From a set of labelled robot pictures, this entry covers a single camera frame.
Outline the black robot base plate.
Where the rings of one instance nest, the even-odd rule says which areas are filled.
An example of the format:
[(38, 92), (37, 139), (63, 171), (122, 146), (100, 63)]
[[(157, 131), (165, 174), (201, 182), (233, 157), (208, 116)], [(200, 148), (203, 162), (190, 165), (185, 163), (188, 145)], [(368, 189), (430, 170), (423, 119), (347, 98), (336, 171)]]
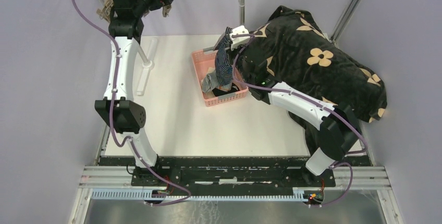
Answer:
[(150, 170), (131, 172), (132, 186), (161, 188), (168, 196), (283, 196), (293, 188), (313, 190), (336, 186), (325, 170), (313, 176), (307, 157), (178, 157), (161, 156)]

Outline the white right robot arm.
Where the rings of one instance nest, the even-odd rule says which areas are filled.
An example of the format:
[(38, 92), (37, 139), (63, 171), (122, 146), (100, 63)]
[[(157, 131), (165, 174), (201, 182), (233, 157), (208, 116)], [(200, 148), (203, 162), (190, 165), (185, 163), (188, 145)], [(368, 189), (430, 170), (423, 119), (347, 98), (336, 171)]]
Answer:
[(304, 164), (301, 179), (308, 186), (322, 180), (322, 173), (341, 160), (362, 135), (353, 111), (307, 95), (302, 71), (311, 56), (311, 44), (254, 43), (218, 49), (224, 62), (233, 68), (233, 81), (249, 88), (261, 102), (280, 107), (294, 117), (306, 131), (313, 131), (317, 147)]

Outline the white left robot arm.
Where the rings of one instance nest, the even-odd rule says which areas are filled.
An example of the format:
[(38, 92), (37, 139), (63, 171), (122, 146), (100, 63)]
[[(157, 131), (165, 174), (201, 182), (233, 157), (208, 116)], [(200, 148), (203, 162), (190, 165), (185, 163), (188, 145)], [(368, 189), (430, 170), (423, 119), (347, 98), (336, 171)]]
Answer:
[(144, 179), (153, 186), (163, 182), (164, 172), (155, 167), (158, 155), (152, 148), (144, 130), (145, 108), (134, 102), (133, 72), (137, 56), (148, 67), (152, 62), (142, 53), (140, 46), (144, 29), (142, 18), (149, 12), (162, 10), (168, 16), (173, 0), (112, 0), (105, 9), (111, 39), (112, 58), (108, 85), (103, 99), (95, 101), (94, 107), (110, 129), (118, 147), (128, 146), (136, 166), (147, 168)]

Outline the grey striped underwear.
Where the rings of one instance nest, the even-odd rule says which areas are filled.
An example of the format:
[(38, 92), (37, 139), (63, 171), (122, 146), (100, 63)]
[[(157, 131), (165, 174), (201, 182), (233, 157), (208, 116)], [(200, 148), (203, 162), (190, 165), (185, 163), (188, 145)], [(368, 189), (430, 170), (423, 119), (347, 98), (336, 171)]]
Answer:
[(201, 90), (204, 93), (211, 92), (220, 87), (220, 83), (215, 71), (211, 71), (201, 80)]

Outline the black underwear beige waistband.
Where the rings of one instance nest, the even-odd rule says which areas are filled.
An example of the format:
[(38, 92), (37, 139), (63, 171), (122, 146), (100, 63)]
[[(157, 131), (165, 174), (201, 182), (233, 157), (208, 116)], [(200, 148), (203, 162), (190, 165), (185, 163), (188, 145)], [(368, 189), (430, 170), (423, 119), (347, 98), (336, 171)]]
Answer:
[(223, 97), (223, 96), (235, 96), (236, 93), (239, 91), (240, 88), (236, 84), (232, 84), (230, 90), (215, 88), (212, 90), (212, 93), (215, 97)]

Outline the navy striped underwear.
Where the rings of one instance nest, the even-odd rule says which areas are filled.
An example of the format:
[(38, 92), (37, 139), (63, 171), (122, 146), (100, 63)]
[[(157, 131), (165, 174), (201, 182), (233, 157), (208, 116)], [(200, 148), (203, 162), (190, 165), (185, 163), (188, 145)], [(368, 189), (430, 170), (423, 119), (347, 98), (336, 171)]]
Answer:
[(214, 45), (214, 50), (217, 51), (215, 57), (215, 75), (217, 80), (216, 89), (222, 91), (230, 91), (232, 87), (232, 66), (229, 62), (227, 49), (230, 48), (229, 35), (232, 33), (232, 28), (227, 27), (225, 32), (219, 37)]

